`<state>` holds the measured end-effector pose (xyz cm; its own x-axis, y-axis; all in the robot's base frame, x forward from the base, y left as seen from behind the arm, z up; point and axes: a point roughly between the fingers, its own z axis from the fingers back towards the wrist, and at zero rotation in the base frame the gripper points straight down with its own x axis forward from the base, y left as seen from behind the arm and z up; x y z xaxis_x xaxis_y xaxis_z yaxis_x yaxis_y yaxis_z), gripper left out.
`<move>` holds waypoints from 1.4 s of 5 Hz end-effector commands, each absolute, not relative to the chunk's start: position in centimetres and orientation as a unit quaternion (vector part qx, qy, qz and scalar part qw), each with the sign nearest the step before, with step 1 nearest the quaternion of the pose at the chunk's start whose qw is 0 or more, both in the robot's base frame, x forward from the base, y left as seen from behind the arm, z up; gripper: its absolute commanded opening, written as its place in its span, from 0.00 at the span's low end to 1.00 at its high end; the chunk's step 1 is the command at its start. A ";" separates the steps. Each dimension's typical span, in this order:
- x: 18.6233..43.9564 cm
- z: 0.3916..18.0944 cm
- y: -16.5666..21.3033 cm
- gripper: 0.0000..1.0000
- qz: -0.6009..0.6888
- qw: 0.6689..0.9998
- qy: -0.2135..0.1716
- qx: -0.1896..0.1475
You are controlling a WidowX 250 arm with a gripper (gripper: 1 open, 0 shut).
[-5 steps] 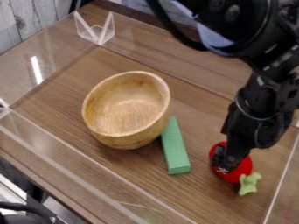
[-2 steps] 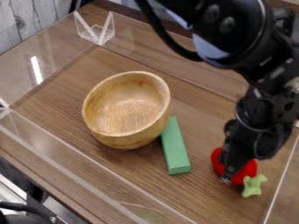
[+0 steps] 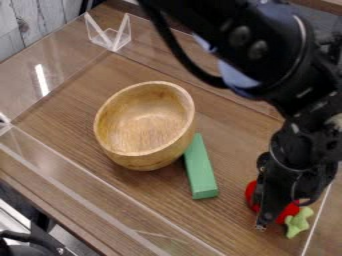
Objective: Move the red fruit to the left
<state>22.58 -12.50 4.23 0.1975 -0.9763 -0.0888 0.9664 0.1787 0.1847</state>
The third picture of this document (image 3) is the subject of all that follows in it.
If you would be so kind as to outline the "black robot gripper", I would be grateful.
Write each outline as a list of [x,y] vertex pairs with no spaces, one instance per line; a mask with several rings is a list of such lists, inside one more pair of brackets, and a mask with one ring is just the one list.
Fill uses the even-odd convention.
[[333,182],[340,163],[340,130],[309,132],[282,128],[257,162],[260,176],[254,202],[260,204],[256,229],[268,226],[292,204],[313,204]]

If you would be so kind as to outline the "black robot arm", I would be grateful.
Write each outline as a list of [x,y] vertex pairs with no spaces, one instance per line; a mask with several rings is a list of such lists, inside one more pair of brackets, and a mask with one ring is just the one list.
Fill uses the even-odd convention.
[[265,229],[320,199],[342,163],[342,34],[318,39],[288,0],[137,1],[189,72],[285,119],[257,161]]

